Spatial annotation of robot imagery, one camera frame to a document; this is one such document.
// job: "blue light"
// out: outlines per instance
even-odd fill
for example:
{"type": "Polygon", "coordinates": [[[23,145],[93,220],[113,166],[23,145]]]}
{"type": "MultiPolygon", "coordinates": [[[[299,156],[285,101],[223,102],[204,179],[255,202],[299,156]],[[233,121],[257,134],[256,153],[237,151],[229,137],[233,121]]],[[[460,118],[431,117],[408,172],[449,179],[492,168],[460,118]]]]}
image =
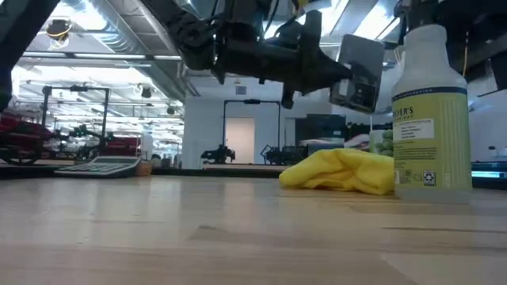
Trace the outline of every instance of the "blue light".
{"type": "Polygon", "coordinates": [[[501,178],[499,172],[493,172],[493,171],[472,171],[472,177],[501,178]]]}

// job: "bottle label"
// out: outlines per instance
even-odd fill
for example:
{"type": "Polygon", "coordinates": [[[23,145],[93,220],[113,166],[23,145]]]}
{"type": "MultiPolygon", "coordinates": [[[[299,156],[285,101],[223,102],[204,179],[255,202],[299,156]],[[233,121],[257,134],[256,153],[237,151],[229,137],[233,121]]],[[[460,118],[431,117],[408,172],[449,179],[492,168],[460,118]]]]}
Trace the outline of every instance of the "bottle label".
{"type": "Polygon", "coordinates": [[[417,89],[393,97],[395,183],[471,189],[467,90],[417,89]]]}

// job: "recycling symbol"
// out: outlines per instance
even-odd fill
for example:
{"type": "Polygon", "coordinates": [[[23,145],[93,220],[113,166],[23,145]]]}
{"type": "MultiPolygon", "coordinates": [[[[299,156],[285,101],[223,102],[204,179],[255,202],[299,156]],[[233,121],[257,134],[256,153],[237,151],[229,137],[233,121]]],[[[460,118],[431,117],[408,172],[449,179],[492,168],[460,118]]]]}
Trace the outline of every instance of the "recycling symbol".
{"type": "Polygon", "coordinates": [[[424,173],[425,178],[425,186],[435,186],[436,179],[435,179],[435,173],[433,171],[425,171],[424,173]]]}

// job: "calculator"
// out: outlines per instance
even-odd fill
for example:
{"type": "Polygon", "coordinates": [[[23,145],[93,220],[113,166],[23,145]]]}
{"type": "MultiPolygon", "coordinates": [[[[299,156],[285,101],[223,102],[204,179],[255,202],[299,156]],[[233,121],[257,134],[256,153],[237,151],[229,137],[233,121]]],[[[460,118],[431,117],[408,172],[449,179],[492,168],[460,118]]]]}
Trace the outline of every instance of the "calculator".
{"type": "Polygon", "coordinates": [[[68,166],[55,171],[67,177],[123,178],[134,177],[141,158],[123,156],[97,157],[90,163],[68,166]]]}

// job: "metal frame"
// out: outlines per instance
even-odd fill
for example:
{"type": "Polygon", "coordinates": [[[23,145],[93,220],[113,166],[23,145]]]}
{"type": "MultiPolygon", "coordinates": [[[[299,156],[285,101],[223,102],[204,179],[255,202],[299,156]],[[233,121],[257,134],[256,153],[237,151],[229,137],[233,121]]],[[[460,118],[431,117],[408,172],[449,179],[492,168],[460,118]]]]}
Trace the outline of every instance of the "metal frame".
{"type": "Polygon", "coordinates": [[[42,93],[44,95],[44,103],[42,104],[42,126],[46,127],[46,118],[48,115],[48,102],[49,97],[52,95],[53,90],[78,90],[78,91],[90,91],[90,90],[96,90],[96,91],[104,91],[105,92],[105,99],[104,99],[104,115],[102,116],[102,138],[105,138],[105,124],[107,122],[107,116],[108,116],[108,109],[109,109],[109,97],[111,94],[111,89],[109,88],[100,88],[100,87],[81,87],[81,86],[71,86],[71,87],[54,87],[46,85],[42,89],[42,93]]]}
{"type": "Polygon", "coordinates": [[[278,148],[280,148],[280,116],[281,116],[281,103],[279,101],[263,101],[263,100],[225,100],[223,102],[223,125],[222,125],[222,145],[225,146],[225,132],[226,132],[226,119],[227,119],[227,104],[229,103],[243,103],[245,105],[260,105],[262,103],[270,103],[278,105],[278,148]]]}

